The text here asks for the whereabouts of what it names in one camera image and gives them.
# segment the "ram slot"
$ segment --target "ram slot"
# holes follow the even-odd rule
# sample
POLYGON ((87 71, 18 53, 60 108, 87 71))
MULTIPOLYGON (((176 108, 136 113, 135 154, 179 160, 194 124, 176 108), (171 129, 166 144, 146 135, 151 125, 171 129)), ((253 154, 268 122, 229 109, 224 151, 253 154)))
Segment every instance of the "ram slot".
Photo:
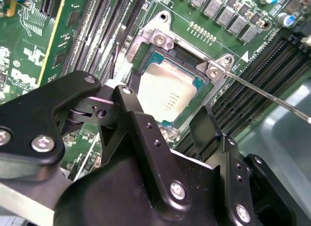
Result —
MULTIPOLYGON (((261 72, 254 76, 250 83, 261 88, 262 84, 269 81, 269 77, 279 70, 278 67, 290 58, 294 51, 294 47, 283 47, 276 57, 262 65, 260 68, 261 72)), ((217 121, 220 123, 220 127, 222 127, 223 124, 230 119, 230 115, 239 109, 253 94, 253 90, 243 86, 242 90, 234 97, 234 101, 231 101, 222 113, 216 116, 217 121)))
POLYGON ((74 40, 71 45, 69 55, 65 60, 61 75, 66 75, 75 70, 79 55, 84 45, 85 38, 94 21, 96 11, 101 0, 87 0, 84 6, 84 12, 76 31, 74 32, 74 40))
POLYGON ((85 69, 85 65, 88 60, 88 55, 98 48, 98 38, 105 33, 110 22, 108 16, 110 15, 110 11, 113 10, 113 8, 109 8, 110 3, 111 0, 103 0, 101 3, 99 11, 96 14, 95 21, 92 24, 92 28, 87 36, 85 44, 82 48, 82 52, 79 56, 79 61, 76 66, 77 70, 87 71, 85 69))
MULTIPOLYGON (((276 86, 275 87, 275 93, 274 95, 279 97, 284 93, 292 84, 294 84, 304 73, 306 73, 311 67, 311 63, 305 63, 303 66, 297 71, 297 74, 292 75, 289 74, 287 76, 287 79, 283 82, 282 86, 276 86)), ((240 133, 243 129, 245 129, 247 126, 250 125, 250 122, 258 118, 262 115, 263 111, 266 110, 270 105, 272 104, 271 101, 263 98, 263 100, 260 102, 260 109, 253 110, 249 115, 247 115, 247 120, 244 120, 242 124, 236 125, 235 127, 231 128, 229 130, 229 133, 231 133, 233 136, 237 135, 240 133)))
MULTIPOLYGON (((262 87, 262 89, 275 95, 275 87, 279 86, 282 80, 287 79, 286 77, 289 74, 295 75, 295 69, 299 69, 299 63, 301 63, 302 60, 303 56, 299 54, 296 57, 292 57, 292 59, 290 59, 285 65, 279 66, 278 71, 275 72, 272 79, 270 79, 269 82, 267 82, 266 85, 262 87)), ((234 125, 242 124, 244 121, 249 121, 249 118, 247 118, 246 115, 248 115, 251 110, 261 109, 262 105, 260 105, 260 102, 263 99, 265 98, 257 93, 254 93, 254 96, 249 98, 249 100, 245 103, 245 105, 243 105, 241 109, 232 113, 230 120, 222 123, 221 127, 224 129, 225 133, 228 133, 230 129, 234 127, 234 125)))
MULTIPOLYGON (((280 37, 275 37, 266 48, 259 54, 259 56, 250 63, 240 75, 246 81, 251 81, 262 69, 262 63, 269 61, 278 50, 280 50, 286 41, 280 37)), ((213 106, 213 111, 217 117, 224 110, 226 105, 234 100, 234 97, 243 89, 239 83, 234 82, 229 89, 222 95, 213 106)))
POLYGON ((106 60, 103 60, 103 55, 106 54, 106 48, 109 42, 111 41, 112 38, 116 35, 116 31, 119 30, 122 21, 128 16, 128 4, 130 0, 121 0, 119 3, 114 15, 113 19, 109 25, 109 29, 107 33, 103 36, 101 42, 100 42, 100 47, 96 51, 94 58, 92 62, 89 62, 89 67, 90 67, 90 74, 95 74, 98 69, 101 69, 101 66, 103 66, 103 63, 101 64, 102 61, 107 62, 109 60, 109 55, 106 56, 106 60))

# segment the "black dimm slot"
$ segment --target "black dimm slot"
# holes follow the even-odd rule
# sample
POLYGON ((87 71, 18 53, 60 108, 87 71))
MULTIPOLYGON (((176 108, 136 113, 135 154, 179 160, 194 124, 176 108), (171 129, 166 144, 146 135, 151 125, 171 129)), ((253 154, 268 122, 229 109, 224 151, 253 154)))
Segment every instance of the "black dimm slot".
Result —
MULTIPOLYGON (((275 73, 278 70, 278 67, 283 64, 294 52, 295 48, 293 47, 284 47, 281 50, 281 54, 278 55, 278 57, 281 56, 281 58, 273 58, 268 61, 268 63, 265 63, 263 67, 266 67, 267 70, 262 71, 261 73, 257 74, 256 78, 253 78, 252 81, 250 81, 253 85, 261 88, 261 85, 268 81, 269 77, 275 73)), ((223 124, 230 119, 231 115, 240 108, 255 92, 247 87, 244 87, 242 91, 240 91, 238 96, 235 97, 234 101, 231 101, 226 107, 226 112, 222 112, 218 117, 217 121, 220 124, 220 127, 223 126, 223 124)))
POLYGON ((99 52, 99 50, 96 51, 95 54, 95 59, 93 59, 92 61, 89 62, 88 66, 90 68, 90 70, 88 71, 90 74, 95 74, 100 61, 102 59, 103 53, 105 48, 107 47, 110 39, 112 38, 113 34, 116 32, 118 25, 120 23, 120 20, 122 18, 122 16, 124 16, 124 8, 126 8, 127 4, 129 3, 129 0, 121 0, 121 2, 119 3, 114 15, 113 15, 113 19, 111 21, 111 23, 109 24, 109 29, 107 31, 107 33, 103 36, 101 42, 100 42, 100 46, 99 49, 103 49, 103 52, 99 52))
POLYGON ((82 17, 80 19, 79 25, 76 28, 76 31, 74 32, 74 37, 75 38, 74 38, 74 41, 73 41, 72 46, 70 48, 69 55, 67 55, 67 58, 65 60, 65 64, 63 66, 63 69, 62 69, 62 72, 61 72, 61 76, 66 75, 68 73, 69 68, 71 66, 75 66, 74 60, 73 60, 74 57, 75 57, 75 52, 74 51, 77 49, 77 46, 78 46, 78 43, 79 43, 79 34, 80 34, 82 28, 85 27, 86 18, 87 18, 88 14, 89 14, 89 11, 92 8, 93 2, 94 2, 94 0, 87 0, 85 5, 84 5, 84 12, 83 12, 82 17))
MULTIPOLYGON (((262 67, 262 63, 266 63, 271 57, 274 56, 275 53, 279 49, 281 49, 286 44, 285 40, 282 40, 280 38, 274 38, 264 49, 261 54, 262 56, 259 56, 250 63, 244 70, 244 72, 240 75, 240 77, 246 81, 250 81, 254 75, 260 70, 262 67)), ((217 117, 221 111, 224 109, 225 105, 228 104, 228 101, 232 101, 234 99, 234 96, 238 94, 239 91, 241 91, 243 86, 239 86, 239 83, 234 82, 229 89, 218 99, 216 104, 213 106, 213 112, 214 115, 217 117)))
MULTIPOLYGON (((291 59, 288 63, 279 67, 280 71, 275 72, 273 78, 271 80, 269 80, 269 82, 266 82, 266 86, 263 87, 262 89, 264 89, 266 92, 269 92, 270 94, 275 95, 273 89, 275 89, 275 86, 278 86, 280 84, 280 82, 286 78, 286 76, 290 73, 295 74, 295 68, 297 67, 297 65, 299 65, 299 63, 302 61, 303 56, 302 55, 298 55, 296 57, 294 57, 293 59, 291 59)), ((244 117, 245 115, 248 115, 248 113, 251 110, 258 109, 261 107, 260 102, 265 99, 263 96, 261 96, 260 94, 255 93, 255 96, 253 98, 249 98, 250 101, 247 103, 246 107, 244 107, 242 109, 242 112, 235 112, 233 114, 234 118, 231 118, 231 120, 226 123, 223 128, 225 133, 227 133, 228 128, 231 128, 233 124, 239 124, 240 122, 244 122, 244 117)))
POLYGON ((96 34, 99 26, 101 25, 101 23, 103 23, 104 15, 108 12, 110 2, 111 0, 102 0, 101 2, 99 11, 96 13, 95 21, 92 24, 91 31, 86 37, 86 39, 90 39, 89 45, 84 43, 84 46, 82 47, 82 52, 78 58, 79 61, 75 67, 77 70, 83 70, 83 66, 85 65, 85 61, 86 61, 86 56, 90 52, 90 48, 91 48, 90 45, 93 42, 93 39, 95 38, 94 35, 96 34))
MULTIPOLYGON (((282 95, 282 93, 285 90, 287 90, 288 87, 290 87, 293 83, 295 83, 308 69, 310 69, 310 67, 311 67, 310 62, 308 62, 308 63, 305 63, 299 70, 297 70, 296 74, 290 73, 288 75, 288 78, 286 78, 284 80, 284 82, 282 83, 283 84, 282 86, 275 86, 274 95, 276 97, 279 97, 280 95, 282 95)), ((259 103, 259 105, 261 105, 261 107, 259 109, 256 109, 255 112, 250 113, 250 115, 248 115, 246 117, 248 119, 243 120, 242 124, 236 125, 235 127, 231 128, 229 130, 229 133, 232 136, 237 135, 244 128, 246 128, 248 125, 250 125, 250 122, 252 121, 252 119, 259 117, 263 113, 263 111, 265 111, 271 104, 272 104, 271 101, 263 98, 263 101, 259 103)))
POLYGON ((105 40, 105 37, 107 36, 108 33, 111 33, 112 28, 114 26, 114 24, 116 23, 116 15, 117 13, 120 13, 120 11, 118 10, 120 5, 124 2, 125 0, 115 0, 113 6, 110 9, 110 12, 106 18, 106 22, 104 24, 103 27, 103 32, 102 32, 102 36, 100 41, 98 42, 98 46, 96 47, 96 50, 92 53, 90 59, 88 60, 88 62, 84 62, 84 64, 82 65, 82 69, 84 71, 89 72, 90 74, 94 74, 95 71, 94 69, 97 68, 97 66, 99 65, 99 61, 97 61, 97 53, 99 52, 98 49, 101 48, 101 44, 103 42, 103 40, 105 40))

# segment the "green circuit board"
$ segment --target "green circuit board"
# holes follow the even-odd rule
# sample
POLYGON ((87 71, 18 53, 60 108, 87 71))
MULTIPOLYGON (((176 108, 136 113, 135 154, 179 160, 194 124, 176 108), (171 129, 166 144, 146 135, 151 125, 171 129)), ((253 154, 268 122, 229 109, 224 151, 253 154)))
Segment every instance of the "green circuit board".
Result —
MULTIPOLYGON (((259 0, 235 0, 229 4, 229 0, 218 0, 222 10, 234 14, 232 18, 245 20, 247 27, 235 34, 229 31, 233 19, 224 26, 219 20, 220 12, 215 17, 204 13, 210 0, 204 0, 196 7, 192 0, 57 0, 53 15, 42 12, 46 0, 0 0, 0 81, 3 80, 0 82, 0 104, 75 70, 88 71, 104 83, 119 29, 134 18, 127 24, 131 29, 124 35, 125 42, 120 47, 114 75, 126 83, 131 71, 139 69, 151 45, 142 44, 130 66, 124 66, 125 57, 141 29, 161 11, 172 17, 170 30, 199 52, 214 60, 225 54, 232 55, 231 71, 239 75, 282 28, 277 21, 279 14, 293 15, 295 23, 305 20, 310 13, 311 0, 296 1, 298 4, 293 6, 293 0, 278 0, 273 4, 262 4, 259 0), (243 34, 249 27, 255 29, 256 35, 247 40, 243 34)), ((296 85, 306 76, 309 74, 301 77, 296 85)), ((216 102, 231 83, 228 80, 209 103, 216 102)), ((204 94, 212 87, 208 85, 204 94)), ((199 107, 201 98, 194 102, 186 108, 187 115, 199 107)), ((96 126, 85 125, 79 133, 65 137, 67 152, 61 166, 71 170, 75 163, 81 162, 97 133, 96 126)), ((99 153, 100 145, 96 142, 90 156, 99 153)))

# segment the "hole in bracket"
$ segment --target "hole in bracket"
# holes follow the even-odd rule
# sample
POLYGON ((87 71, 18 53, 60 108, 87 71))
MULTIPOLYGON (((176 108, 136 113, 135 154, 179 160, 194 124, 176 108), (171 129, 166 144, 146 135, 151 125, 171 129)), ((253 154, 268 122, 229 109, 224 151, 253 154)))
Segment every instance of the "hole in bracket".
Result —
POLYGON ((163 22, 165 22, 165 21, 167 21, 167 16, 166 16, 165 14, 161 14, 161 15, 160 15, 160 19, 161 19, 163 22))
POLYGON ((106 111, 106 110, 102 110, 102 109, 100 109, 100 110, 98 110, 98 111, 96 112, 96 116, 97 116, 98 118, 103 118, 104 116, 106 116, 106 114, 107 114, 107 111, 106 111))
POLYGON ((159 140, 157 140, 157 139, 155 140, 154 145, 155 145, 156 147, 161 146, 161 144, 160 144, 159 140))

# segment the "black plastic bracket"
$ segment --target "black plastic bracket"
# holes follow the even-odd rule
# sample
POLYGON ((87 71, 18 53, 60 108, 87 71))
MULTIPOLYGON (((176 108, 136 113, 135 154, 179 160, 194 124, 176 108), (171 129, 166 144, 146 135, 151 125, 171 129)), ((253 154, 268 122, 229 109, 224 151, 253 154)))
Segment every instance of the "black plastic bracket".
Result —
POLYGON ((100 129, 102 164, 117 156, 134 153, 154 207, 164 217, 182 217, 191 206, 189 187, 157 123, 151 115, 143 113, 136 94, 129 87, 117 86, 113 98, 122 113, 119 126, 112 135, 107 137, 107 130, 100 129), (183 199, 174 197, 172 183, 178 183, 184 189, 183 199))
POLYGON ((236 142, 224 136, 208 107, 203 106, 190 122, 196 151, 204 161, 220 172, 218 221, 224 225, 255 226, 255 214, 248 182, 247 166, 240 160, 236 142), (238 209, 246 210, 241 217, 238 209))
POLYGON ((70 108, 99 88, 96 78, 75 71, 0 106, 0 128, 11 135, 9 142, 0 146, 0 179, 48 179, 65 153, 59 131, 70 108), (34 150, 31 143, 38 136, 51 137, 54 148, 34 150))

